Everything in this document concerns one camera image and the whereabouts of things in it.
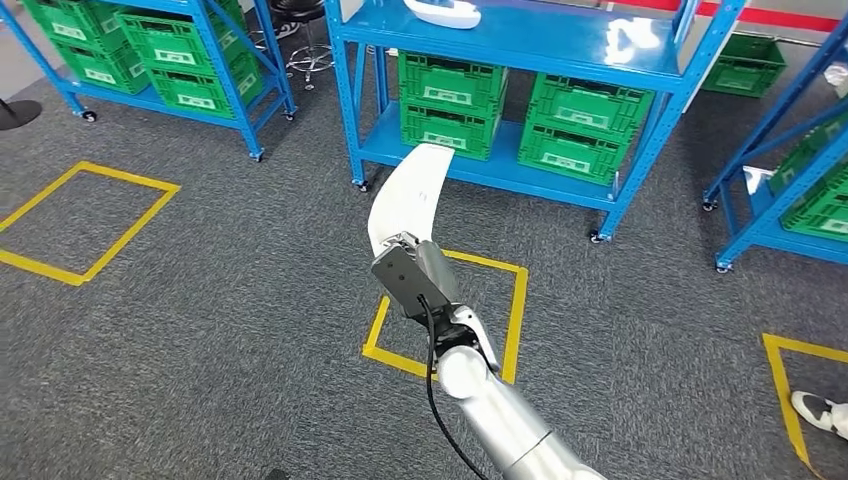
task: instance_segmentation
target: black cable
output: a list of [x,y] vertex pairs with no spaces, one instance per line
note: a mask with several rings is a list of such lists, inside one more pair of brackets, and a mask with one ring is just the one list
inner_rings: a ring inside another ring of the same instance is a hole
[[436,401],[433,399],[433,357],[436,353],[436,326],[433,321],[433,314],[430,312],[430,304],[427,303],[427,299],[424,298],[424,295],[418,296],[418,302],[424,307],[424,312],[427,313],[427,329],[430,332],[430,348],[427,349],[427,401],[430,402],[430,410],[433,411],[433,417],[436,419],[436,423],[439,424],[439,429],[442,430],[442,434],[448,440],[448,443],[451,444],[453,450],[459,455],[459,458],[468,465],[468,468],[477,475],[477,478],[480,480],[489,480],[488,477],[483,475],[483,472],[480,471],[477,466],[475,466],[471,459],[465,455],[465,452],[459,448],[459,445],[456,443],[456,440],[453,439],[450,432],[448,432],[448,427],[445,426],[445,422],[442,421],[442,417],[439,416],[439,410],[436,408]]

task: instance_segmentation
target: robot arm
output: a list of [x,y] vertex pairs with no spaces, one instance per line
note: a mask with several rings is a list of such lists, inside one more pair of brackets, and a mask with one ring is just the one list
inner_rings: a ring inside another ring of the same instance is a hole
[[449,148],[419,145],[386,181],[368,220],[376,256],[371,271],[405,316],[434,332],[439,382],[459,404],[504,478],[604,480],[574,455],[517,390],[501,381],[483,322],[456,301],[456,280],[430,239],[452,157]]

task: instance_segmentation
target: red wall stripe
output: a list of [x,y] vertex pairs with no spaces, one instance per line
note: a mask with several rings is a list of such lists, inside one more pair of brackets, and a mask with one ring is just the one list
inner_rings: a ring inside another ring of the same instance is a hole
[[[654,8],[657,10],[676,11],[680,0],[612,0],[615,3],[632,5],[635,7]],[[719,4],[701,2],[698,6],[698,15],[712,16],[718,10]],[[756,23],[759,25],[772,25],[776,27],[801,28],[817,32],[830,32],[839,20],[835,18],[816,17],[800,13],[780,12],[777,10],[766,10],[763,8],[746,8],[739,16],[743,22]]]

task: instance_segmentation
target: shelf caster wheel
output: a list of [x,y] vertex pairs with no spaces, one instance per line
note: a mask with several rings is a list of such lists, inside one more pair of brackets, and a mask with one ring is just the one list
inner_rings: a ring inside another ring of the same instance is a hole
[[589,241],[594,244],[604,243],[604,239],[601,238],[601,234],[598,233],[597,230],[592,230],[589,232]]

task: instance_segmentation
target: black stool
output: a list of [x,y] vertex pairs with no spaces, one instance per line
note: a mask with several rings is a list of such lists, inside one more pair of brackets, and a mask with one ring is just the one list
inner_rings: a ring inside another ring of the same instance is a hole
[[274,17],[285,22],[302,23],[306,28],[308,44],[298,48],[289,57],[286,68],[306,73],[306,90],[315,88],[310,80],[313,72],[320,72],[333,66],[333,51],[329,45],[315,44],[309,22],[324,16],[324,0],[268,0],[268,6]]
[[0,130],[23,127],[41,114],[41,104],[34,100],[6,103],[0,98]]

